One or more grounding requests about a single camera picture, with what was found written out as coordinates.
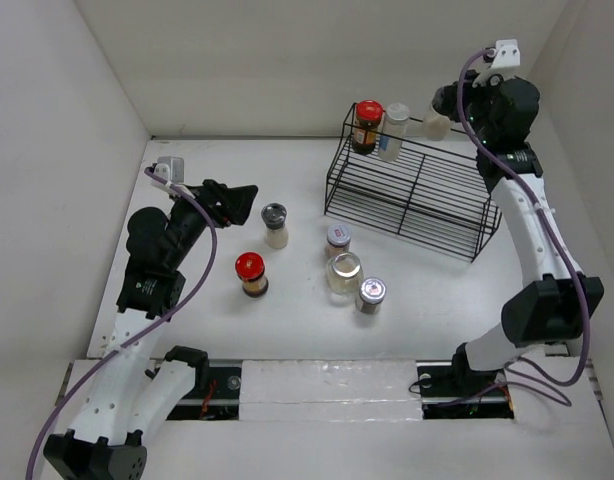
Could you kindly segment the silver lid white bottle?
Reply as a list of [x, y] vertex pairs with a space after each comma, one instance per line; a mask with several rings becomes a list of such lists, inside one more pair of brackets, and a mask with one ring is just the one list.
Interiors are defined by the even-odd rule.
[[387, 106], [379, 137], [378, 157], [385, 162], [394, 162], [399, 155], [406, 134], [410, 109], [402, 103]]

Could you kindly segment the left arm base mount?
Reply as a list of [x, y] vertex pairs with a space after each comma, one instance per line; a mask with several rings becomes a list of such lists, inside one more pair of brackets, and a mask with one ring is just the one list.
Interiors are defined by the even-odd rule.
[[208, 379], [185, 395], [169, 421], [230, 421], [239, 417], [242, 364], [211, 362]]

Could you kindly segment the black knob lid grinder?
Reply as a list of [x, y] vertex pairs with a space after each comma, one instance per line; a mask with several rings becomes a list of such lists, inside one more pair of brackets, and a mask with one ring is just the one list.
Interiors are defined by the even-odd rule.
[[422, 131], [428, 140], [441, 141], [453, 125], [459, 122], [457, 84], [440, 87], [434, 94], [423, 118]]

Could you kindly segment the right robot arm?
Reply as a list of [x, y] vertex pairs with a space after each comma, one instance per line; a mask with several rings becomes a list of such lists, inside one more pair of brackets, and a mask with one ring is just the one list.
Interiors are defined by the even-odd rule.
[[457, 118], [477, 148], [478, 171], [508, 226], [522, 288], [503, 305], [495, 327], [457, 348], [449, 381], [470, 394], [529, 348], [579, 339], [579, 364], [566, 382], [573, 385], [584, 371], [590, 320], [604, 286], [586, 276], [566, 249], [546, 199], [542, 165], [526, 140], [540, 94], [518, 77], [484, 86], [471, 71], [461, 75], [456, 90]]

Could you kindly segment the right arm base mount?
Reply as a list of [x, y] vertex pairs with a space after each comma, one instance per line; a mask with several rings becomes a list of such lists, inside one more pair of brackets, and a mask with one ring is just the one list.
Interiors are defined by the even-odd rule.
[[421, 402], [424, 420], [513, 419], [509, 391], [497, 385], [498, 371], [460, 380], [449, 362], [416, 364], [409, 392]]

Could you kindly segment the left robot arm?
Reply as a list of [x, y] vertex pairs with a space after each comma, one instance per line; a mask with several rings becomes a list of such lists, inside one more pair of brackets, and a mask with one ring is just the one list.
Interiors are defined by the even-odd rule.
[[63, 479], [139, 479], [147, 445], [178, 402], [209, 387], [206, 352], [175, 346], [153, 375], [146, 370], [165, 325], [200, 290], [205, 269], [190, 292], [179, 270], [204, 232], [246, 223], [255, 185], [168, 185], [170, 212], [144, 207], [130, 217], [129, 260], [116, 302], [112, 334], [100, 361], [64, 396], [91, 385], [83, 407], [63, 433], [46, 438], [44, 459]]

